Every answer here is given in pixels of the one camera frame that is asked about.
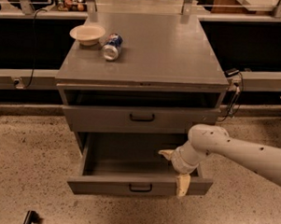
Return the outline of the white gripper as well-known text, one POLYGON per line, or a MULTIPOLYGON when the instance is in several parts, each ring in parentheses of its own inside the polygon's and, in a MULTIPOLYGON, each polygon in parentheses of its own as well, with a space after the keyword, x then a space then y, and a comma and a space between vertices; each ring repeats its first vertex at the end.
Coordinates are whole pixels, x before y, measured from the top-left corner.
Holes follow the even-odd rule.
POLYGON ((176 176, 176 195, 184 197, 190 186, 190 173, 195 170, 201 161, 212 153, 210 148, 194 146, 190 141, 176 150, 162 149, 159 154, 171 160, 174 169, 180 173, 176 176))

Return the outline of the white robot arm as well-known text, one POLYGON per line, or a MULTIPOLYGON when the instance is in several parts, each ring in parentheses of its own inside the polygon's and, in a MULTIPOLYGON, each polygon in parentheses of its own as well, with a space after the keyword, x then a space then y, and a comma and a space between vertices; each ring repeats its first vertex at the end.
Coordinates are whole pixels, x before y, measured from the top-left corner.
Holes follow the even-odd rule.
POLYGON ((162 149, 159 154, 172 163, 177 172, 176 195, 183 197, 190 188, 190 174, 212 153, 235 161, 281 188, 281 149, 236 140, 216 125, 193 125, 188 140, 177 149, 162 149))

